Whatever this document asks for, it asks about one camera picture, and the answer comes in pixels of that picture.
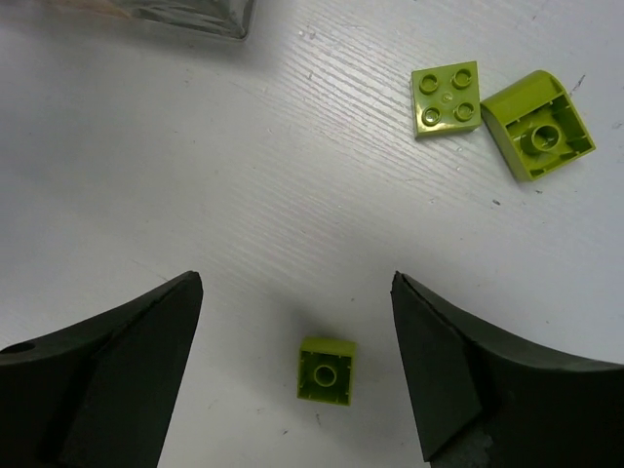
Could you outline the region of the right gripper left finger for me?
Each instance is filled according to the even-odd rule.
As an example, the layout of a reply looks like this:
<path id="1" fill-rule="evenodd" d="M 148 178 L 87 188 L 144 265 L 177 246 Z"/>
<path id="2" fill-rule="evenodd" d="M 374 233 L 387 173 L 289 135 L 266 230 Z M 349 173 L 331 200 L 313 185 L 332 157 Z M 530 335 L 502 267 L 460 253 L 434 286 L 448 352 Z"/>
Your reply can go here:
<path id="1" fill-rule="evenodd" d="M 2 349 L 2 466 L 157 466 L 202 299 L 201 277 L 188 271 Z"/>

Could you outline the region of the lime square lego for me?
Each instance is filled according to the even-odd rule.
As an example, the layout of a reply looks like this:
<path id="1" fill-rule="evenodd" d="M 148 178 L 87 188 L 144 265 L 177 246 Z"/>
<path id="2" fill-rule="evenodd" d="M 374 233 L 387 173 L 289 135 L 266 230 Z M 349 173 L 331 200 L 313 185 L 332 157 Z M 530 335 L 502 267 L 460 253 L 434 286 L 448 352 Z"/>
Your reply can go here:
<path id="1" fill-rule="evenodd" d="M 415 138 L 472 132 L 482 124 L 474 60 L 414 70 L 410 92 Z"/>

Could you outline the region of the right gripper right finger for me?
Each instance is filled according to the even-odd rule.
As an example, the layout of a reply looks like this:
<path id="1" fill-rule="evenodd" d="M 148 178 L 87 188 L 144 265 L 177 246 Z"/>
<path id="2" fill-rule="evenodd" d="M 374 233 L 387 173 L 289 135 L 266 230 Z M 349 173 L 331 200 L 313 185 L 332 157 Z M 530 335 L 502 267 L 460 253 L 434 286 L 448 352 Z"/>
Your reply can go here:
<path id="1" fill-rule="evenodd" d="M 433 467 L 619 467 L 623 368 L 536 344 L 404 273 L 392 308 L 423 459 Z"/>

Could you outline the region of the lime curved lego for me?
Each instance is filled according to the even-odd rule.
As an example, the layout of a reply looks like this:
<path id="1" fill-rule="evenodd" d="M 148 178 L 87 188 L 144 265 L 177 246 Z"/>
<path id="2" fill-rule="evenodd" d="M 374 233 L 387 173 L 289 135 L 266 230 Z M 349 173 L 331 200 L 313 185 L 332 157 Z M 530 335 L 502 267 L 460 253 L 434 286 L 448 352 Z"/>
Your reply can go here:
<path id="1" fill-rule="evenodd" d="M 566 89 L 547 71 L 529 73 L 481 107 L 517 181 L 537 180 L 596 149 Z"/>

